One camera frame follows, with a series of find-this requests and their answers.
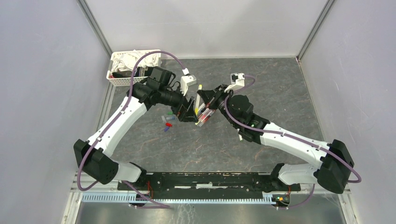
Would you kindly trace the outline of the yellow capped white marker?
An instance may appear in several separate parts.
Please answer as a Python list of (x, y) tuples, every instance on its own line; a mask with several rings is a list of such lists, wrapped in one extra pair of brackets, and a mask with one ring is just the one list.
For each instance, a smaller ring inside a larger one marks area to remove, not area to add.
[(196, 102), (194, 106), (194, 112), (196, 115), (198, 115), (199, 107), (201, 105), (200, 100), (201, 100), (201, 96), (197, 93)]

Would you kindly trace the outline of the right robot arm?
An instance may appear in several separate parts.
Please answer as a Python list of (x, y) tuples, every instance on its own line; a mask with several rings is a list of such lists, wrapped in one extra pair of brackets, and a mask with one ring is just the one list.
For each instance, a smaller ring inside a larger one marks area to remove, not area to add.
[(220, 85), (213, 90), (199, 90), (206, 107), (218, 110), (235, 128), (241, 139), (280, 149), (305, 161), (304, 164), (278, 164), (272, 171), (270, 185), (282, 190), (293, 184), (318, 184), (342, 194), (349, 183), (362, 181), (344, 142), (314, 140), (288, 131), (254, 113), (254, 106), (243, 87)]

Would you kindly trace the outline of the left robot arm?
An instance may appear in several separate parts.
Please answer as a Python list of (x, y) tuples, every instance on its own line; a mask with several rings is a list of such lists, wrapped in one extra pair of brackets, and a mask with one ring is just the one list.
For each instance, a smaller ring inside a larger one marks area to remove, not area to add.
[(74, 143), (78, 175), (85, 172), (101, 184), (113, 180), (128, 181), (135, 190), (146, 186), (143, 168), (132, 162), (114, 161), (111, 156), (132, 125), (156, 104), (170, 106), (173, 115), (181, 122), (197, 122), (194, 98), (187, 98), (188, 87), (197, 79), (194, 75), (185, 74), (181, 76), (178, 87), (173, 89), (171, 82), (175, 77), (168, 70), (154, 67), (149, 77), (132, 85), (119, 108), (93, 136)]

